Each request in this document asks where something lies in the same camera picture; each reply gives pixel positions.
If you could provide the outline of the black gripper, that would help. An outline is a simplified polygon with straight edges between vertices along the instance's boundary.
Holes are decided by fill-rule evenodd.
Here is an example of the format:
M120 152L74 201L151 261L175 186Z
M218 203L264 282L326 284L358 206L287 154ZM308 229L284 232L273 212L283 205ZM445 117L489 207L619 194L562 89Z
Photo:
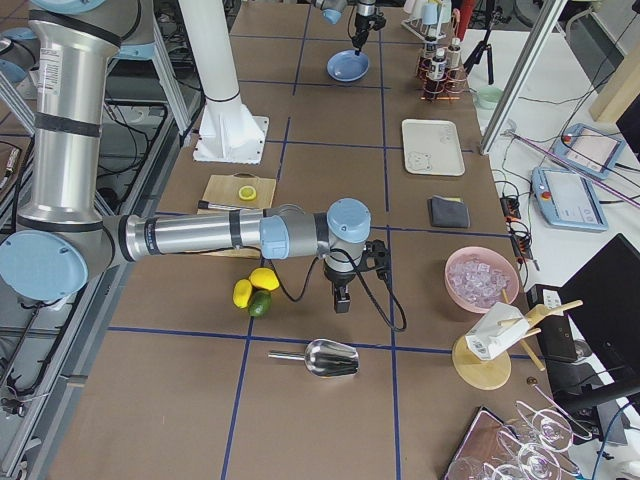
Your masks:
M343 253L334 252L324 257L324 275L333 286L334 311L336 314L349 312L351 297L347 285L356 277L352 263Z
M366 34L370 31L379 31L385 26L386 18L382 12L376 12L368 16L357 14L355 20L355 34L351 37L355 53L360 54L362 52L362 48L366 43Z

